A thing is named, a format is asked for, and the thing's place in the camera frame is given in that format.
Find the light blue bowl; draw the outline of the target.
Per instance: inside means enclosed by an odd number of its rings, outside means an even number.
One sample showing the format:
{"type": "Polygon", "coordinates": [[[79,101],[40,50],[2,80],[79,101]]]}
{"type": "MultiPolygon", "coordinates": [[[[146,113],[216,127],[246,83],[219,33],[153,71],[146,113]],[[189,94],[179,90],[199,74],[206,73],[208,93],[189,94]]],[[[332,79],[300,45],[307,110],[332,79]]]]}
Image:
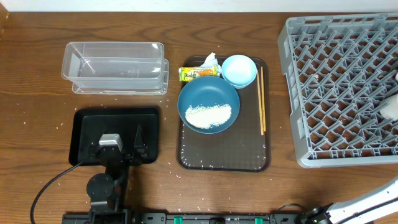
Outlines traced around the light blue bowl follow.
{"type": "Polygon", "coordinates": [[[245,55],[232,55],[221,66],[223,78],[236,89],[250,85],[257,76],[254,61],[245,55]]]}

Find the wooden chopstick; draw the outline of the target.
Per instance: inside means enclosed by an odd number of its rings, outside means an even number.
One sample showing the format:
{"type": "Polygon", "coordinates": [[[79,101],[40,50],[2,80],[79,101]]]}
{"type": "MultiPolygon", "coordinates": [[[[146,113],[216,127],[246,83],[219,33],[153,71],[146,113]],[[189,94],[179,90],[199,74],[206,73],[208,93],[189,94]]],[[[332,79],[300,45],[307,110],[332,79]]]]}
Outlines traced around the wooden chopstick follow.
{"type": "Polygon", "coordinates": [[[258,106],[259,106],[259,117],[260,117],[260,127],[261,127],[261,136],[264,135],[264,123],[263,123],[263,118],[262,118],[262,100],[261,100],[261,87],[260,87],[260,81],[259,81],[259,72],[257,70],[257,98],[258,98],[258,106]]]}
{"type": "Polygon", "coordinates": [[[262,117],[263,117],[263,128],[266,132],[266,107],[265,107],[265,91],[264,91],[264,69],[261,67],[261,99],[262,99],[262,117]]]}

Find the white cup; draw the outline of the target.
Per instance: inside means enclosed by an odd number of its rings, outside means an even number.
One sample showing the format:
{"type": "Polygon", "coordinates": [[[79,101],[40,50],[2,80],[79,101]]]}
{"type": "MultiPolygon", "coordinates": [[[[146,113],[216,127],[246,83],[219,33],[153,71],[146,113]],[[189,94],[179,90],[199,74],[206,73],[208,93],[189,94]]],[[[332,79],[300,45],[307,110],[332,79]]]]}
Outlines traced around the white cup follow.
{"type": "Polygon", "coordinates": [[[390,96],[381,102],[384,107],[380,110],[380,114],[385,119],[398,119],[398,94],[390,96]]]}

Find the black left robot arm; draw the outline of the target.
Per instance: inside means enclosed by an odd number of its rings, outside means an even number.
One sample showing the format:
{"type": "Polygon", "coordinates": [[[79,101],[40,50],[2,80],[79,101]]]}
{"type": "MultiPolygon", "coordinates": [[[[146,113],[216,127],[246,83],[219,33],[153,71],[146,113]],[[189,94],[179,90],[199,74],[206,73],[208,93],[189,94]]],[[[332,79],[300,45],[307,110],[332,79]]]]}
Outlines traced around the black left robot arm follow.
{"type": "Polygon", "coordinates": [[[142,155],[148,149],[142,126],[137,127],[132,148],[123,148],[119,134],[103,134],[97,146],[91,146],[89,155],[105,167],[104,173],[94,175],[87,183],[90,197],[90,223],[135,223],[139,216],[124,204],[129,168],[142,164],[142,155]]]}

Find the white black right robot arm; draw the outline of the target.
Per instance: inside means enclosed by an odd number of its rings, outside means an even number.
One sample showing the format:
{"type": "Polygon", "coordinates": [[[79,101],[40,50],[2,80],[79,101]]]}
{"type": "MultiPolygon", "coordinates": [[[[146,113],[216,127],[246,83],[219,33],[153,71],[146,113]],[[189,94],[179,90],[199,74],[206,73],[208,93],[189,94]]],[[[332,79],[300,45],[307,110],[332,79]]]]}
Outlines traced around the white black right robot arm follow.
{"type": "Polygon", "coordinates": [[[358,198],[331,203],[299,215],[302,224],[362,224],[397,212],[397,178],[358,198]]]}

